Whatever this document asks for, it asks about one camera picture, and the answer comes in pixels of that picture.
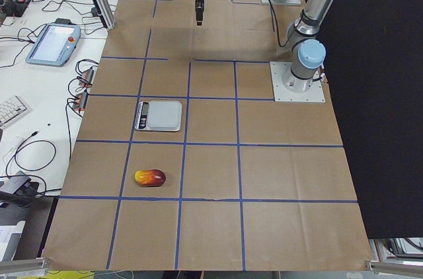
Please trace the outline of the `red yellow mango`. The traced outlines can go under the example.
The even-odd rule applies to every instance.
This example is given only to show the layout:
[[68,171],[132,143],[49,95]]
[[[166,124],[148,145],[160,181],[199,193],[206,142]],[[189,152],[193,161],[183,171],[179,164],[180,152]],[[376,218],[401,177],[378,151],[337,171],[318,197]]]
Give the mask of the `red yellow mango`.
[[166,181],[166,175],[159,169],[149,169],[136,171],[134,179],[138,185],[144,187],[161,186]]

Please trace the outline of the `silver digital kitchen scale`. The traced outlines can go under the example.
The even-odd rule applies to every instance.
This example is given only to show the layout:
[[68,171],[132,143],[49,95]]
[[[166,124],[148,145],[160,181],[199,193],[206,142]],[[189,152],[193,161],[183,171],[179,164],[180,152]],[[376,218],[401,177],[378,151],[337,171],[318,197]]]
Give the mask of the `silver digital kitchen scale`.
[[134,129],[138,131],[177,132],[182,104],[177,100],[141,101],[137,106]]

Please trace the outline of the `blue teach pendant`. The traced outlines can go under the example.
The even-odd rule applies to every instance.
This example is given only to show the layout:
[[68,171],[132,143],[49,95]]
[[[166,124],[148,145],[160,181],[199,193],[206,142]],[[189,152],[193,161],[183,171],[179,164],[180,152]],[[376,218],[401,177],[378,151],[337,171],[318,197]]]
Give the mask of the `blue teach pendant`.
[[42,29],[25,61],[61,67],[71,57],[80,37],[81,29],[77,25],[49,23]]

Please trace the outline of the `black power strip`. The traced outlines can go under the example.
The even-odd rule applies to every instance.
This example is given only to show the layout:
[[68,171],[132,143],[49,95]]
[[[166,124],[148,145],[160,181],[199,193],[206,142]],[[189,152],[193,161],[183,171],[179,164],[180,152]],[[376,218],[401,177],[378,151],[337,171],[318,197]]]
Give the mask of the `black power strip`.
[[8,0],[1,6],[7,17],[21,17],[32,0]]

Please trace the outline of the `brown paper table cover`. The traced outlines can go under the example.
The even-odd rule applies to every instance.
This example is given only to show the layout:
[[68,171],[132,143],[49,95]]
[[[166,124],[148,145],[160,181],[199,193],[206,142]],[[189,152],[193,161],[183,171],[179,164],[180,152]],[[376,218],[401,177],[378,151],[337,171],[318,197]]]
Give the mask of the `brown paper table cover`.
[[[327,84],[276,102],[260,0],[119,0],[43,251],[53,270],[363,270],[371,253]],[[177,132],[134,129],[177,100]],[[136,171],[159,169],[161,186]]]

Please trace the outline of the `orange black connector box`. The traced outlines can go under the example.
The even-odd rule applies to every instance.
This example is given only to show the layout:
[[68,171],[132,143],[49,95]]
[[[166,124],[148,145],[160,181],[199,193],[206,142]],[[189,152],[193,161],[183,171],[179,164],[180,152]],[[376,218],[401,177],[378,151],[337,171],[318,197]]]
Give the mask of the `orange black connector box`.
[[78,76],[79,86],[80,87],[91,87],[93,83],[95,71],[91,67],[82,72],[81,76]]

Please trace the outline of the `white keyboard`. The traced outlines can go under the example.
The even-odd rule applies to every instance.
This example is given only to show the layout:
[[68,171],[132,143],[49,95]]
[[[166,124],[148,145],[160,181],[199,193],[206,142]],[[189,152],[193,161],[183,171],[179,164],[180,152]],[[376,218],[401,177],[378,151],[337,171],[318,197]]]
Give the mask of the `white keyboard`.
[[1,103],[1,129],[14,124],[31,111],[31,106],[20,96],[9,97]]

